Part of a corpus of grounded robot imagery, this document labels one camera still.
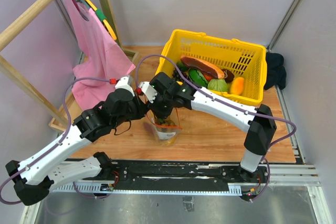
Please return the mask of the brown longan bunch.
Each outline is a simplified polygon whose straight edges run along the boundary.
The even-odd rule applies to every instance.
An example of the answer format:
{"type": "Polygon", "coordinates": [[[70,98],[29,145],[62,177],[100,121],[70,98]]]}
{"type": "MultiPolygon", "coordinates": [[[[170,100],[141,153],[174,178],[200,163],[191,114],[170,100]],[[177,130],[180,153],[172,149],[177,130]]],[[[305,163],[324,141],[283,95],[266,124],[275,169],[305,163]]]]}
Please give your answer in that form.
{"type": "Polygon", "coordinates": [[[171,126],[176,126],[175,122],[171,119],[159,119],[159,118],[156,118],[155,119],[155,123],[157,125],[160,125],[160,126],[164,126],[164,127],[171,127],[171,126]]]}

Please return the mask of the clear zip bag orange zipper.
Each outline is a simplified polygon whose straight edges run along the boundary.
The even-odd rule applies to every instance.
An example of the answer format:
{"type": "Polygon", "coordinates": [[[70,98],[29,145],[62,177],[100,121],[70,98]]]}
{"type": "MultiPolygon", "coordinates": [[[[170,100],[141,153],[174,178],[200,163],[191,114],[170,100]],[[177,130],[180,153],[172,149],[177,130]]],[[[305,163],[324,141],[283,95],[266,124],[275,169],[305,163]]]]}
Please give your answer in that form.
{"type": "Polygon", "coordinates": [[[180,117],[177,109],[173,109],[170,116],[167,119],[171,119],[175,122],[176,126],[164,127],[157,125],[155,119],[158,118],[149,111],[145,118],[141,120],[144,129],[149,133],[151,139],[156,142],[157,145],[170,146],[176,141],[178,135],[182,132],[183,128],[180,123],[180,117]]]}

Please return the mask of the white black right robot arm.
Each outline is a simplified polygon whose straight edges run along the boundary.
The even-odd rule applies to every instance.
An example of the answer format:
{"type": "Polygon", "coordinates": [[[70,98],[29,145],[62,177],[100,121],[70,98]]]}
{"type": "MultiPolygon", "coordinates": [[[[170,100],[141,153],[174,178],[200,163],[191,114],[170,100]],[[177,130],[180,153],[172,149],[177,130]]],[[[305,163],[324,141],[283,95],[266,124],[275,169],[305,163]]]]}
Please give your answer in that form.
{"type": "Polygon", "coordinates": [[[270,107],[239,104],[188,80],[178,84],[164,72],[150,82],[141,82],[139,87],[148,99],[149,109],[158,118],[167,118],[174,108],[186,108],[215,116],[245,132],[245,152],[237,174],[244,182],[256,177],[257,167],[277,129],[270,107]]]}

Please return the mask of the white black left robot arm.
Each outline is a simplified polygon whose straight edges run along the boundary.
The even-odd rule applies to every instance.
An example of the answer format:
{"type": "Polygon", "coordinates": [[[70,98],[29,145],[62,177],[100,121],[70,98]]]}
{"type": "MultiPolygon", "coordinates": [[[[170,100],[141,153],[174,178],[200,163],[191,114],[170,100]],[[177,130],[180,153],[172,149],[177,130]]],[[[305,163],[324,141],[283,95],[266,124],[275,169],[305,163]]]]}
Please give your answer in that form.
{"type": "Polygon", "coordinates": [[[76,164],[61,166],[61,163],[122,123],[143,118],[148,107],[139,98],[141,93],[140,88],[116,89],[105,101],[84,110],[61,136],[41,151],[24,161],[8,162],[6,170],[14,182],[19,202],[25,206],[34,205],[53,189],[79,179],[108,179],[112,175],[112,163],[104,152],[97,152],[76,164]]]}

